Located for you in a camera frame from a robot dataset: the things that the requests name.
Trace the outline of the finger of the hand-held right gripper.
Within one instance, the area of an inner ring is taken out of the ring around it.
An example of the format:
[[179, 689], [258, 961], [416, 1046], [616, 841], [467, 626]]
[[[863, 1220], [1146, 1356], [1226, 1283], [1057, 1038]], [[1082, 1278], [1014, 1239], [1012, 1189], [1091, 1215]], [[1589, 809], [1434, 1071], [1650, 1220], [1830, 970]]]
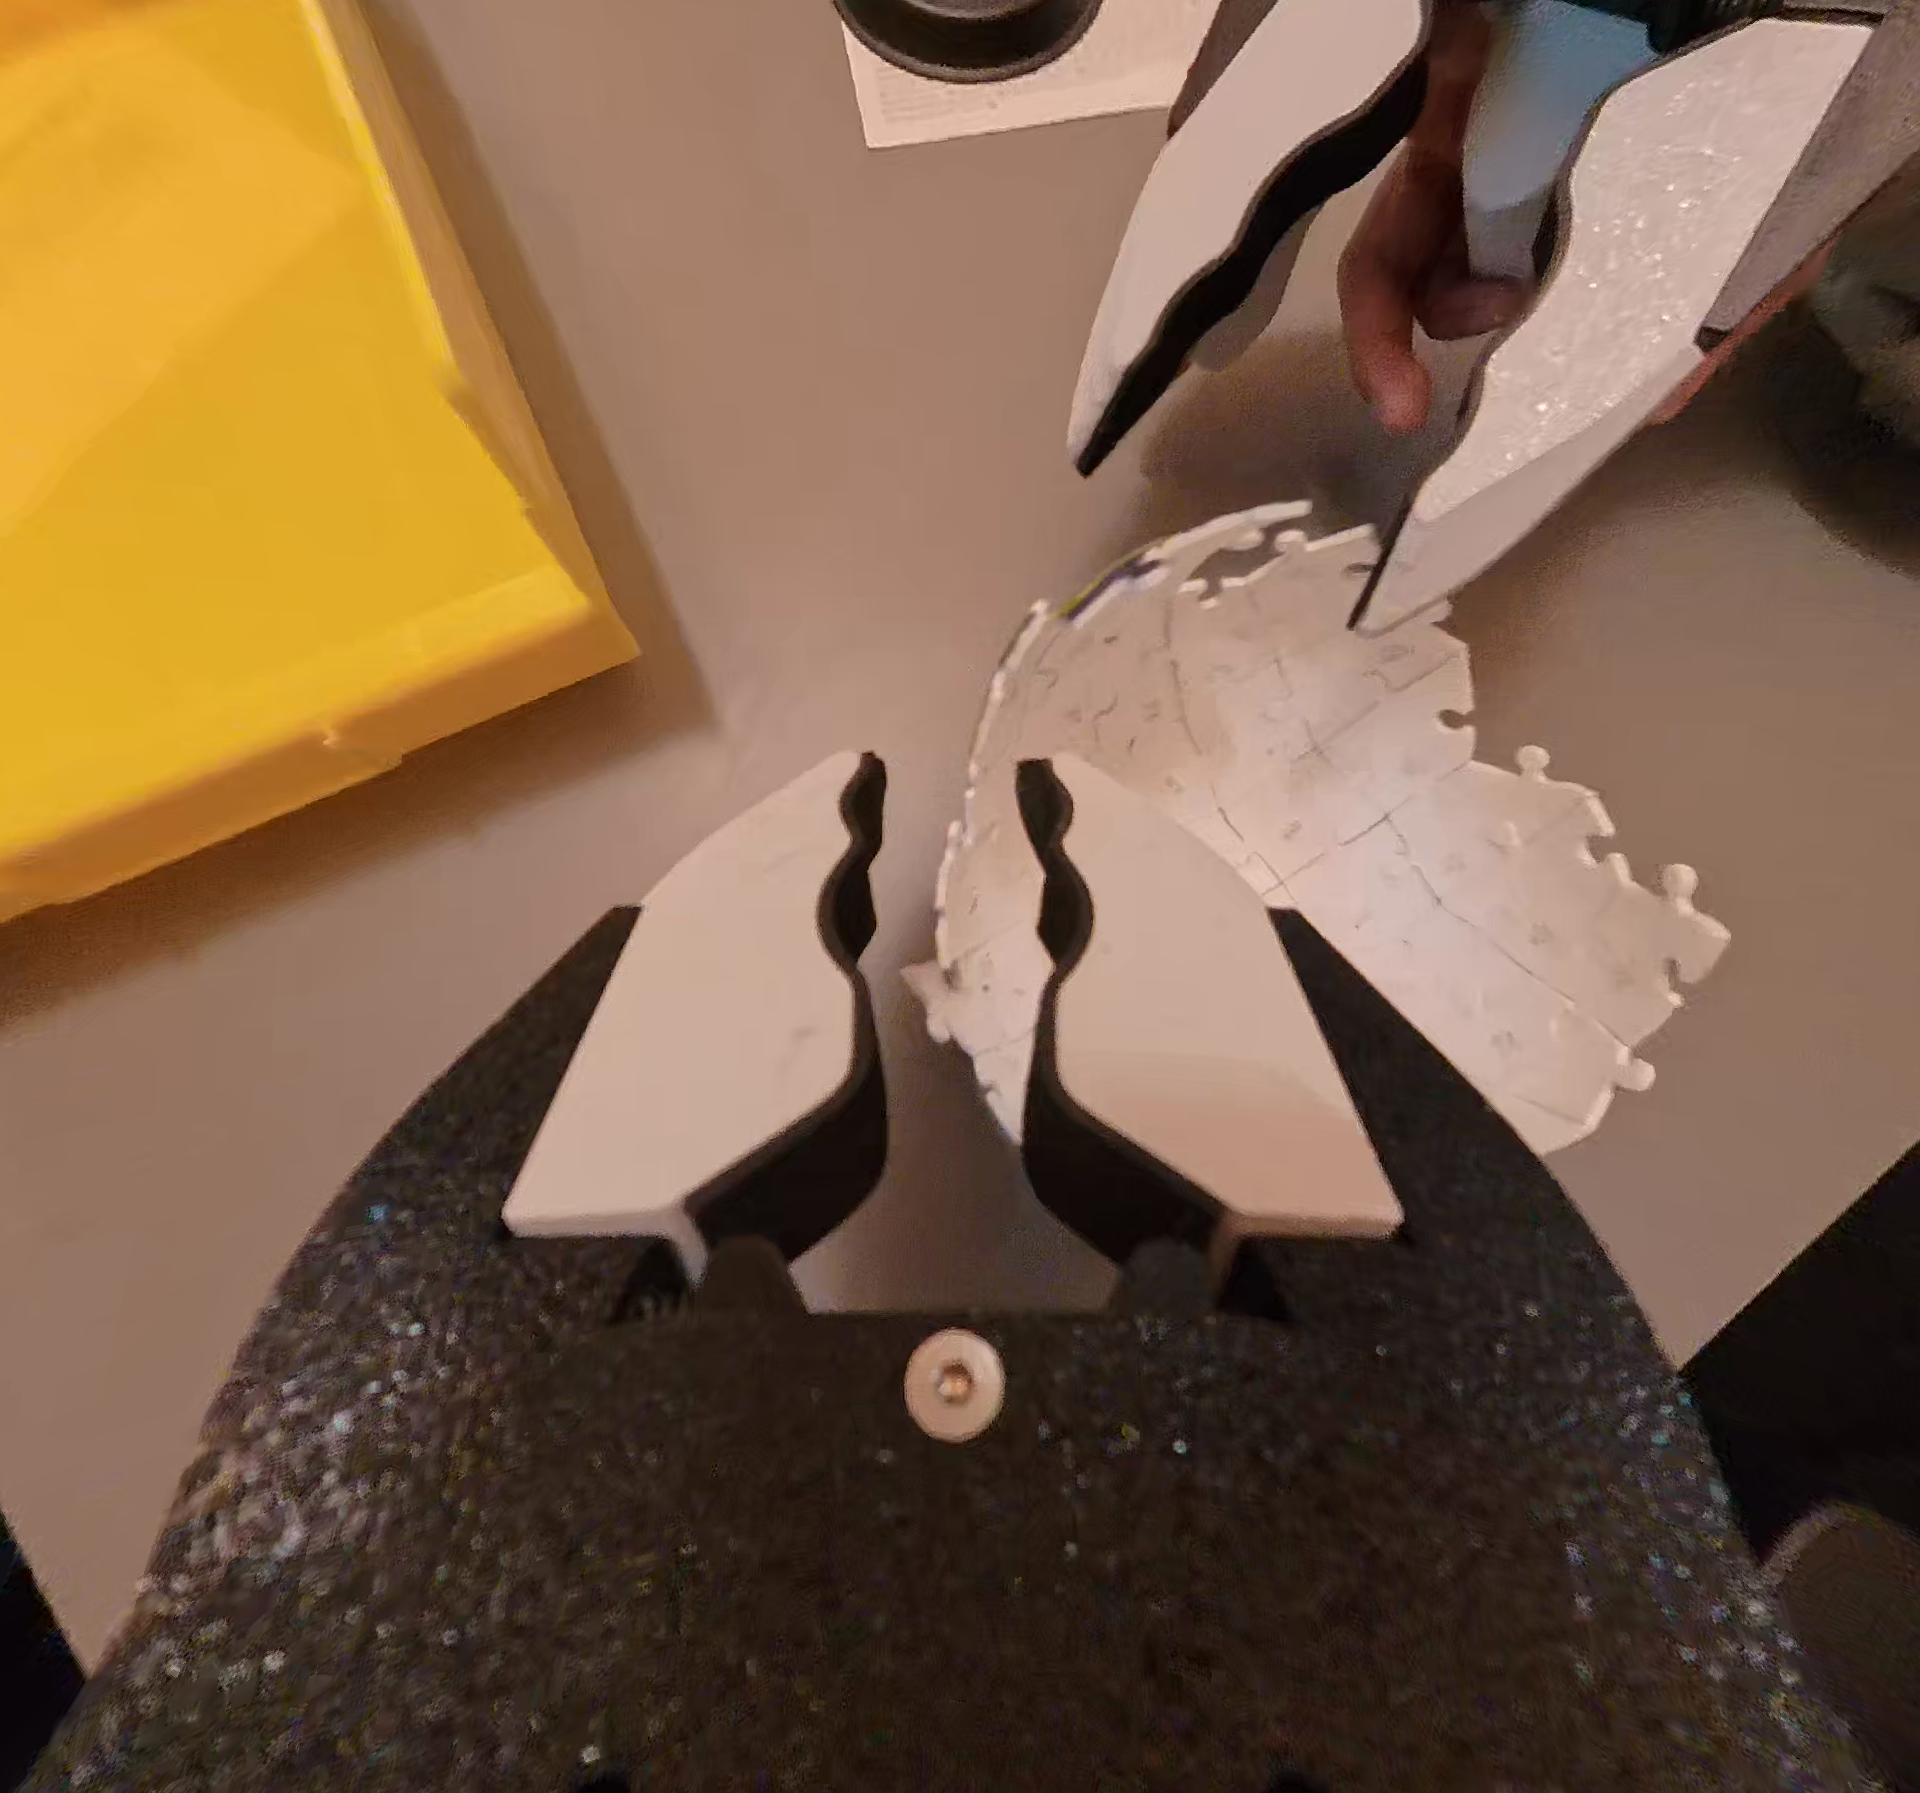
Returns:
[[1509, 555], [1701, 369], [1712, 304], [1870, 37], [1862, 20], [1755, 20], [1597, 102], [1537, 298], [1382, 546], [1359, 633], [1426, 614]]
[[1431, 35], [1432, 0], [1221, 0], [1094, 315], [1069, 411], [1082, 476], [1190, 366], [1262, 331], [1296, 233], [1412, 129]]

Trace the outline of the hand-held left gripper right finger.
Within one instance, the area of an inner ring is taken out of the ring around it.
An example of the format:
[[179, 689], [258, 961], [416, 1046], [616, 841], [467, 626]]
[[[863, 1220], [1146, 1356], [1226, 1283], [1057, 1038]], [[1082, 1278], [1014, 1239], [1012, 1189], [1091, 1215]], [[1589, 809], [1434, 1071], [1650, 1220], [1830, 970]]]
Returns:
[[1240, 874], [1075, 753], [1022, 760], [1048, 956], [1020, 1114], [1039, 1202], [1123, 1266], [1244, 1245], [1387, 1242], [1406, 1207]]

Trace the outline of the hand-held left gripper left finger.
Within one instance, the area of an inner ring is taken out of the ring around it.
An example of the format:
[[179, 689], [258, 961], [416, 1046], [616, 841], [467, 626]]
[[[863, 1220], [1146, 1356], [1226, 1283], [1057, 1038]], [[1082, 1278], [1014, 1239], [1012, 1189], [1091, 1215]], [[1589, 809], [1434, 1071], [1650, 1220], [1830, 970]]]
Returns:
[[516, 1238], [651, 1238], [703, 1280], [721, 1249], [797, 1262], [888, 1157], [861, 958], [888, 773], [836, 751], [645, 896], [501, 1208]]

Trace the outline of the person's right hand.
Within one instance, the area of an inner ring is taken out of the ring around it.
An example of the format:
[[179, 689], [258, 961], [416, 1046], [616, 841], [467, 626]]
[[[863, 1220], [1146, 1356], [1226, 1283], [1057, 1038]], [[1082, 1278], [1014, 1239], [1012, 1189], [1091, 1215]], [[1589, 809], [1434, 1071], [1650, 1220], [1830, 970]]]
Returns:
[[1465, 150], [1493, 27], [1471, 0], [1443, 0], [1427, 44], [1426, 100], [1339, 263], [1350, 369], [1381, 425], [1427, 424], [1432, 378], [1415, 340], [1470, 340], [1524, 318], [1531, 286], [1483, 278], [1465, 233]]

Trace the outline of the yellow plastic bin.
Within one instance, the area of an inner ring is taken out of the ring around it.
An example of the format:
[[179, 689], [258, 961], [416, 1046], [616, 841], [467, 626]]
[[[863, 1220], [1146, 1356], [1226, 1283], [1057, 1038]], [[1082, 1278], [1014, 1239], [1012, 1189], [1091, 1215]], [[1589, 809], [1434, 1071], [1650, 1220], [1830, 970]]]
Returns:
[[359, 0], [3, 0], [3, 916], [631, 663]]

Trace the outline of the white printed instruction sheet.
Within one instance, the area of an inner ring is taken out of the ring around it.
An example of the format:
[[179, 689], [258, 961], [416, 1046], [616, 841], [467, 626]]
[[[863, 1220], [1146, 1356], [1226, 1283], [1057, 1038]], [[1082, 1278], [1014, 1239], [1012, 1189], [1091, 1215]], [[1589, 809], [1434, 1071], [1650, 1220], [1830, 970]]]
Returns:
[[1168, 109], [1221, 0], [1101, 0], [1091, 29], [1012, 80], [933, 80], [845, 31], [852, 95], [874, 150]]

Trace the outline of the colourful cartoon puzzle ball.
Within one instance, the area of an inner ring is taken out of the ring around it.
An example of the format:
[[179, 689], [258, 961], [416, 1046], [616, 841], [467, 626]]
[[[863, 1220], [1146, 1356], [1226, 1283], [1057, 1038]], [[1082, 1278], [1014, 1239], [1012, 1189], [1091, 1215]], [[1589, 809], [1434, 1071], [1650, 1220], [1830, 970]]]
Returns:
[[905, 968], [1000, 1135], [1020, 1145], [1048, 956], [1020, 761], [1073, 753], [1203, 841], [1271, 909], [1304, 913], [1538, 1154], [1644, 1093], [1644, 1042], [1732, 933], [1699, 874], [1634, 878], [1601, 796], [1476, 757], [1468, 645], [1446, 607], [1350, 626], [1369, 525], [1309, 536], [1307, 504], [1244, 508], [1038, 603], [972, 731], [933, 897]]

